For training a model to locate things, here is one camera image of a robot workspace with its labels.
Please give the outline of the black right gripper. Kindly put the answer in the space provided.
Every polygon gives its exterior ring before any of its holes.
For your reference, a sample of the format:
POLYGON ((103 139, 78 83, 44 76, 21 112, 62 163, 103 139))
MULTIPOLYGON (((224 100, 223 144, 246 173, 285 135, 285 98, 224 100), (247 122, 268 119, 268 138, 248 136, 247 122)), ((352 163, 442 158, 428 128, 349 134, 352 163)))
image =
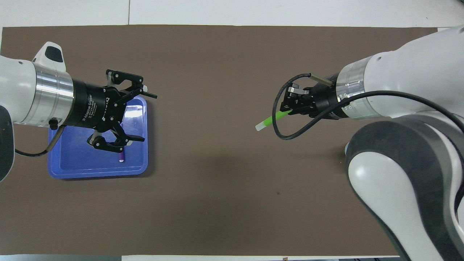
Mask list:
POLYGON ((301 89, 300 85, 296 83, 286 83, 285 101, 281 103, 280 111, 289 115, 306 115, 310 111, 310 117, 315 118, 325 109, 338 103, 335 89, 336 80, 336 78, 330 78, 332 82, 332 86, 330 87, 318 83, 311 87, 310 90, 301 89), (308 94, 310 94, 311 98, 310 106, 292 102, 308 94))

